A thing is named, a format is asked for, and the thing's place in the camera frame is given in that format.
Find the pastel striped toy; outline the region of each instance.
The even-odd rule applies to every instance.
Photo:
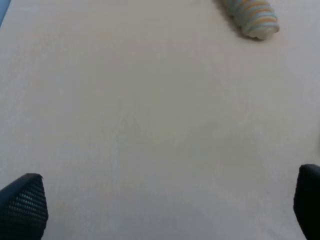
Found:
[[[278,18],[266,0],[223,0],[244,35],[267,39],[279,32]]]

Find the striped object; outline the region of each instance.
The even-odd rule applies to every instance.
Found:
[[[235,23],[244,35],[267,39],[279,32],[278,18],[266,0],[223,0]]]

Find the beige table surface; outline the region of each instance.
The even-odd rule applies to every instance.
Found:
[[[320,3],[239,35],[212,0],[12,0],[0,187],[44,177],[44,240],[303,240],[320,164]]]

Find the white surface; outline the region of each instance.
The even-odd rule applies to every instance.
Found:
[[[44,176],[44,240],[302,240],[319,164],[320,3],[240,37],[211,0],[13,0],[0,187]]]

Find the light wooden surface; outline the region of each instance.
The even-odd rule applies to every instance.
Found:
[[[44,240],[302,240],[320,157],[320,3],[239,35],[211,0],[12,0],[0,187],[44,176]]]

